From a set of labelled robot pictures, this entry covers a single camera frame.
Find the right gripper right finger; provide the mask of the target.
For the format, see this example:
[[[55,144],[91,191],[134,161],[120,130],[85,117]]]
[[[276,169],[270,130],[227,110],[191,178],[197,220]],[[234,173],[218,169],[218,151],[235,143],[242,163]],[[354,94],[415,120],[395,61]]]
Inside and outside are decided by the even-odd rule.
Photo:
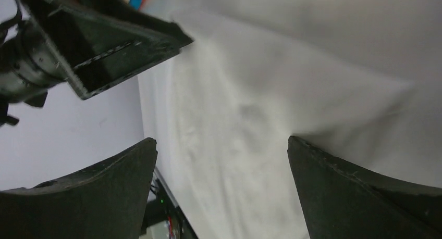
[[[310,238],[441,238],[441,189],[367,170],[291,136]]]

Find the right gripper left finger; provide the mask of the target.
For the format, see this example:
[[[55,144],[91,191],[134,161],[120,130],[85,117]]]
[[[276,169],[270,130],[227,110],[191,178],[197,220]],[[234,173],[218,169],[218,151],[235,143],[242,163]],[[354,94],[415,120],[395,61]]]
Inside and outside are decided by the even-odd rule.
[[[138,238],[156,140],[32,188],[1,192],[1,238]]]

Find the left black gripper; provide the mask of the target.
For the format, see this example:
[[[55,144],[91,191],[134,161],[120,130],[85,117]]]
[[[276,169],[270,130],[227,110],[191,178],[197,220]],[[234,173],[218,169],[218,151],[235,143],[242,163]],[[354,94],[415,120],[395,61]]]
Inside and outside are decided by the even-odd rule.
[[[41,29],[49,48],[20,10],[1,23],[1,125],[19,122],[8,113],[9,105],[42,108],[48,90],[66,77],[77,95],[88,99],[181,49],[177,24],[134,10],[116,17],[89,7],[44,4]]]

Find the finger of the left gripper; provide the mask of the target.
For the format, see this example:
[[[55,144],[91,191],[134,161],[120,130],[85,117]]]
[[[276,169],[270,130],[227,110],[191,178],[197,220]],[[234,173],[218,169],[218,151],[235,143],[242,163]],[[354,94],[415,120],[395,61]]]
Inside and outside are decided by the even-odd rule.
[[[45,18],[51,11],[61,10],[75,17],[126,30],[143,37],[165,39],[178,48],[193,39],[174,22],[143,14],[123,0],[20,0],[27,11]]]

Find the white t shirt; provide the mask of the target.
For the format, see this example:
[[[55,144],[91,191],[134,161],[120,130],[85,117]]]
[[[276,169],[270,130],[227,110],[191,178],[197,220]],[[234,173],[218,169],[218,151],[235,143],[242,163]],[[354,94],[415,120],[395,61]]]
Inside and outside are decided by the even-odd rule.
[[[189,9],[164,63],[160,171],[199,238],[308,238],[289,159],[299,136],[389,177],[441,187],[441,88]]]

